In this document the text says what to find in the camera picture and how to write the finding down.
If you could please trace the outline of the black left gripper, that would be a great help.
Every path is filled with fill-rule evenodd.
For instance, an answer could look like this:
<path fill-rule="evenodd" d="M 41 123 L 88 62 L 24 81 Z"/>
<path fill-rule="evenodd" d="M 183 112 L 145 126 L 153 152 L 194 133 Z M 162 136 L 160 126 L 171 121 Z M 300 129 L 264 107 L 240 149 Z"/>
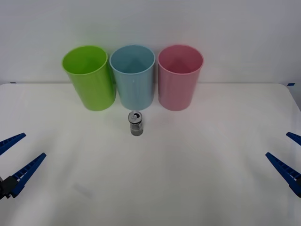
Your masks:
<path fill-rule="evenodd" d="M 10 149 L 24 137 L 26 137 L 26 134 L 21 133 L 0 141 L 0 155 L 5 153 L 8 149 Z M 28 182 L 37 168 L 41 165 L 46 156 L 47 155 L 45 153 L 42 153 L 12 176 L 9 176 L 4 180 L 0 178 L 0 198 L 2 199 L 6 197 L 8 199 L 11 196 L 13 198 L 16 198 L 24 189 L 25 184 Z"/>

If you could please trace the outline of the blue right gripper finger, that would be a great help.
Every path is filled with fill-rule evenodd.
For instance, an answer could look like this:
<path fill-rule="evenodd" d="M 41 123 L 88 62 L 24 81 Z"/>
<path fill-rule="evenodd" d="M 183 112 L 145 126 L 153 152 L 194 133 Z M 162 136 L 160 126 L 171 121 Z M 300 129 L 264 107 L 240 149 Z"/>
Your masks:
<path fill-rule="evenodd" d="M 290 189 L 298 196 L 301 196 L 301 174 L 295 171 L 293 168 L 280 161 L 271 153 L 267 152 L 265 156 L 268 158 L 270 163 L 288 183 Z"/>
<path fill-rule="evenodd" d="M 290 139 L 292 139 L 297 144 L 301 144 L 301 136 L 294 134 L 292 132 L 287 132 L 286 136 L 289 137 Z"/>

